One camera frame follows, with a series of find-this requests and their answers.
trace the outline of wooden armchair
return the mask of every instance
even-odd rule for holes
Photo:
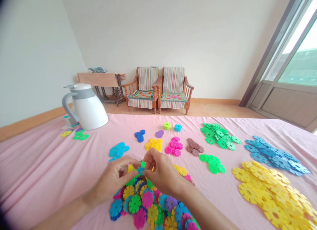
[[[158,67],[138,67],[134,80],[123,85],[129,112],[131,112],[130,107],[132,106],[154,109],[154,114],[156,114],[157,85],[159,82],[162,83],[162,78],[159,78]]]
[[[161,108],[184,108],[187,115],[194,87],[188,83],[185,68],[163,67],[162,86],[162,93],[158,87],[158,113]]]

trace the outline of pitcher handle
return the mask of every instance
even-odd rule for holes
[[[79,118],[78,116],[70,110],[67,100],[69,99],[70,96],[76,96],[78,95],[78,93],[68,93],[66,95],[64,95],[63,99],[62,99],[62,105],[64,107],[64,109],[66,110],[66,112],[68,113],[68,115],[70,116],[70,123],[78,123],[79,122]]]

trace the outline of striped chair cushion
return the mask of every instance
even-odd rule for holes
[[[182,93],[184,77],[184,67],[165,67],[163,93]]]
[[[161,108],[184,108],[185,102],[161,101]]]
[[[159,77],[158,67],[139,67],[139,89],[149,91],[156,84]]]
[[[144,99],[129,99],[129,106],[136,108],[150,108],[152,109],[152,100],[144,100]]]

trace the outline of tiled floor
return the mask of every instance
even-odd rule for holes
[[[153,114],[150,109],[134,108],[131,107],[129,113],[126,102],[119,104],[119,107],[113,103],[104,104],[107,113],[114,114],[141,114],[141,115],[171,115],[171,116],[185,116],[185,109],[161,109],[159,114]],[[239,107],[238,105],[229,104],[201,104],[191,103],[188,111],[188,116],[201,116],[201,117],[228,117],[228,118],[267,118],[257,112],[248,108]]]

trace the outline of sliding glass door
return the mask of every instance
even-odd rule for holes
[[[248,106],[313,132],[317,129],[317,0],[307,1]]]

